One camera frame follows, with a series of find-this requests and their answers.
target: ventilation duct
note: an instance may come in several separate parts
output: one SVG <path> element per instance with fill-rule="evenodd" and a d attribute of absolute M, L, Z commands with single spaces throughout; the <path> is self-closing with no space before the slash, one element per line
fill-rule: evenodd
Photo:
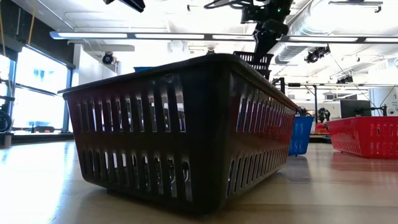
<path fill-rule="evenodd" d="M 290 25 L 288 35 L 328 35 L 337 27 L 335 6 L 330 0 L 313 0 Z M 306 46 L 288 46 L 278 43 L 270 53 L 277 55 L 276 64 L 287 64 L 305 50 Z"/>

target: black plastic basket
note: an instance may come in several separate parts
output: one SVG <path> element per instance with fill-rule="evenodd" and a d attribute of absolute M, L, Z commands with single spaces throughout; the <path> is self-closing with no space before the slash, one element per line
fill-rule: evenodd
<path fill-rule="evenodd" d="M 271 64 L 271 59 L 274 55 L 266 54 L 258 62 L 254 60 L 254 53 L 251 52 L 234 52 L 234 55 L 239 56 L 245 62 L 250 64 L 257 72 L 259 72 L 266 80 L 269 80 L 269 75 L 271 71 L 269 70 L 269 65 Z"/>
<path fill-rule="evenodd" d="M 93 184 L 210 213 L 286 162 L 296 105 L 234 55 L 63 90 Z"/>

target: monitor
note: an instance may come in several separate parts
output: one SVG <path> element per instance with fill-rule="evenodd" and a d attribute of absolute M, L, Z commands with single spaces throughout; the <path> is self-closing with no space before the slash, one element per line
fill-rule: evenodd
<path fill-rule="evenodd" d="M 341 118 L 372 116 L 371 102 L 368 100 L 340 100 Z"/>

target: wooden floor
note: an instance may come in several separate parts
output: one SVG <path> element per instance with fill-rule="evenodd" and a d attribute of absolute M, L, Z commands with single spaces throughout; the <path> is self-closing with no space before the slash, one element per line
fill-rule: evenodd
<path fill-rule="evenodd" d="M 220 213 L 193 218 L 107 194 L 80 174 L 74 142 L 0 149 L 0 223 L 398 223 L 398 162 L 311 144 Z"/>

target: basket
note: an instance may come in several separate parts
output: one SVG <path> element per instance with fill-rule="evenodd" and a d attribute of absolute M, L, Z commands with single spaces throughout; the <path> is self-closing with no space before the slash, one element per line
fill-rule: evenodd
<path fill-rule="evenodd" d="M 303 155 L 307 153 L 310 141 L 311 126 L 314 117 L 295 117 L 289 155 Z"/>
<path fill-rule="evenodd" d="M 296 105 L 234 55 L 60 91 L 83 178 L 206 214 L 286 162 Z"/>
<path fill-rule="evenodd" d="M 327 122 L 333 148 L 366 158 L 398 159 L 398 117 L 355 117 Z"/>
<path fill-rule="evenodd" d="M 247 62 L 252 68 L 254 68 L 257 72 L 259 72 L 266 80 L 269 80 L 269 75 L 271 71 L 268 70 L 269 65 L 271 64 L 271 59 L 274 55 L 266 54 L 260 61 L 254 61 L 254 53 L 251 52 L 238 52 L 235 51 L 234 55 L 239 56 L 245 62 Z"/>

